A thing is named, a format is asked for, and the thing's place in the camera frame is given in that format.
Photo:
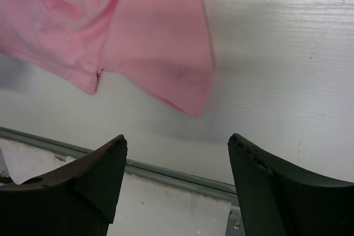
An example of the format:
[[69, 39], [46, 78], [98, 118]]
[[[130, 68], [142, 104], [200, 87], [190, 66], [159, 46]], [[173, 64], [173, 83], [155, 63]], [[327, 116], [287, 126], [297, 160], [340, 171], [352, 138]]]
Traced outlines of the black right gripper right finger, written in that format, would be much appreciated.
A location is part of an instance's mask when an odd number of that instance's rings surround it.
[[246, 235], [353, 235], [353, 183], [296, 166], [239, 134], [228, 152]]

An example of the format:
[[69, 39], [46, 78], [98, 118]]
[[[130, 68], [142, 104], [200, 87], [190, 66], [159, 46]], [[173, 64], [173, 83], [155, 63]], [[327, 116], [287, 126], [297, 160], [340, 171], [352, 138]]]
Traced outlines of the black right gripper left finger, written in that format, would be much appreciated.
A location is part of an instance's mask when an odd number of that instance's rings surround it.
[[119, 135], [53, 171], [1, 186], [1, 235], [106, 235], [127, 150]]

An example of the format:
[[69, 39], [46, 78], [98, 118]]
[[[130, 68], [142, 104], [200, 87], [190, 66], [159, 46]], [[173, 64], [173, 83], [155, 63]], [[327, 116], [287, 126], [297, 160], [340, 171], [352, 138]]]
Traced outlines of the pink t shirt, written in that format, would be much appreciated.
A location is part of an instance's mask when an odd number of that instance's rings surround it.
[[1, 0], [1, 52], [90, 95], [117, 72], [192, 117], [212, 87], [202, 0]]

